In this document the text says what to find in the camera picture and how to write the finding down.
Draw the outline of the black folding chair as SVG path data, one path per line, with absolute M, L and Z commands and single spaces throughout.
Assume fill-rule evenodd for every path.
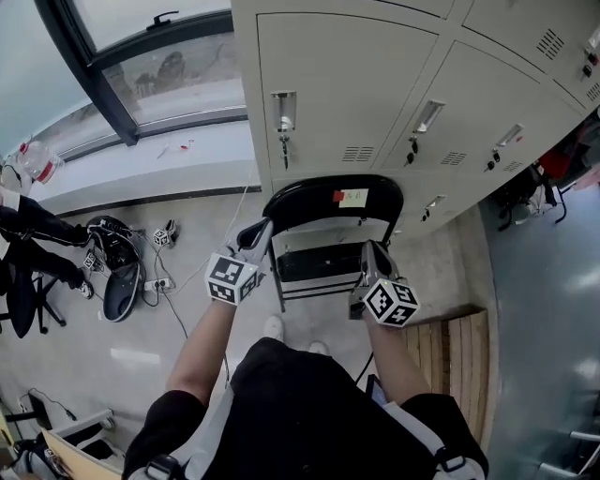
M 333 202 L 335 190 L 354 188 L 368 189 L 365 208 L 339 208 L 338 202 Z M 356 218 L 363 223 L 377 219 L 388 224 L 382 240 L 377 241 L 388 251 L 403 206 L 401 188 L 390 178 L 378 174 L 333 175 L 299 180 L 282 188 L 266 204 L 262 215 L 273 221 L 274 237 L 318 220 Z M 271 242 L 268 254 L 280 307 L 285 308 L 288 300 L 328 294 L 324 286 L 285 291 L 284 283 L 360 273 L 362 246 L 361 242 L 336 243 L 277 255 Z

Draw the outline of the phone with blue screen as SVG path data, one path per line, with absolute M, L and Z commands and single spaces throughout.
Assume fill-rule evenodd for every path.
M 367 376 L 366 394 L 380 406 L 387 404 L 382 384 L 375 374 L 369 374 Z

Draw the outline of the white metal rack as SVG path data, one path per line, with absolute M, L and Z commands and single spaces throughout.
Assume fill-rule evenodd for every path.
M 538 471 L 553 480 L 600 480 L 600 420 L 552 432 Z

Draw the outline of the wooden slat pallet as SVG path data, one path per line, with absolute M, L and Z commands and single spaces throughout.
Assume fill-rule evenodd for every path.
M 449 395 L 459 406 L 480 445 L 488 409 L 489 334 L 484 309 L 404 329 L 407 350 L 434 394 Z

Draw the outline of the person's white left shoe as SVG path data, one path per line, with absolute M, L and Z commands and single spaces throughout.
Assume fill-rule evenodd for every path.
M 273 315 L 266 320 L 263 328 L 263 336 L 281 343 L 285 342 L 284 324 L 279 316 Z

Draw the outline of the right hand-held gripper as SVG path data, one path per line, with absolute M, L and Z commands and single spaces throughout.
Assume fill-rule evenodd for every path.
M 364 281 L 371 273 L 378 277 L 372 286 L 356 286 L 349 297 L 351 320 L 362 320 L 369 313 L 377 324 L 404 328 L 414 319 L 420 303 L 414 290 L 398 281 L 398 265 L 381 244 L 367 240 L 361 250 L 361 272 Z

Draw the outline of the person's right forearm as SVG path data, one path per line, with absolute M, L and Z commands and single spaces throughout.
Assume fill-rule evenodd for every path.
M 411 398 L 430 393 L 429 384 L 410 356 L 401 331 L 377 323 L 368 311 L 364 321 L 386 398 L 402 405 Z

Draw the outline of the grey metal locker cabinet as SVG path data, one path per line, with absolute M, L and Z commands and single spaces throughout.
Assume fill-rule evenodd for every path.
M 600 107 L 600 0 L 231 0 L 262 188 L 377 173 L 430 232 Z

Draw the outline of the clear plastic bottle red label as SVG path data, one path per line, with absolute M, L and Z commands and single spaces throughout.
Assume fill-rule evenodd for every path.
M 17 159 L 25 173 L 40 184 L 48 183 L 63 165 L 63 160 L 39 141 L 23 142 Z

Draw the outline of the yellow sticky note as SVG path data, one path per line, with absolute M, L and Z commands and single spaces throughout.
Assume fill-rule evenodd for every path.
M 338 203 L 339 208 L 365 208 L 368 200 L 367 188 L 342 189 L 345 197 Z

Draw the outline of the black office chair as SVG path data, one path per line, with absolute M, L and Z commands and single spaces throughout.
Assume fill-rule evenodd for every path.
M 48 302 L 48 293 L 57 283 L 53 277 L 47 284 L 44 275 L 32 270 L 19 269 L 6 263 L 0 269 L 0 297 L 6 299 L 7 311 L 0 312 L 0 334 L 2 322 L 10 322 L 18 338 L 24 338 L 37 318 L 39 333 L 46 335 L 48 327 L 44 324 L 44 312 L 61 327 L 67 322 L 60 318 Z

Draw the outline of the person's left forearm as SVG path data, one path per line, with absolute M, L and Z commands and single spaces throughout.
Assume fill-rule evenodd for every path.
M 167 381 L 168 391 L 183 391 L 209 406 L 233 327 L 236 306 L 215 300 L 186 340 Z

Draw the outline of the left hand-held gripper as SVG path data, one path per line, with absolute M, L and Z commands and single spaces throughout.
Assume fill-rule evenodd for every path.
M 265 277 L 263 258 L 273 230 L 273 221 L 262 217 L 227 236 L 225 246 L 211 255 L 204 275 L 213 300 L 239 306 L 261 285 Z

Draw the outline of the person's black clothed body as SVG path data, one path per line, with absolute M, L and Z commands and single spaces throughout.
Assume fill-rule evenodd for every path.
M 202 479 L 432 480 L 436 472 L 426 447 L 330 356 L 264 337 L 236 369 L 232 390 L 231 410 Z M 452 397 L 420 394 L 400 408 L 488 475 L 488 460 Z M 206 412 L 185 391 L 159 397 L 127 450 L 123 480 L 184 445 Z

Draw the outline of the black window frame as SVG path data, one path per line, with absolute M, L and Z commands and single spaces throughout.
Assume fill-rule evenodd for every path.
M 34 0 L 120 141 L 248 118 L 233 0 Z

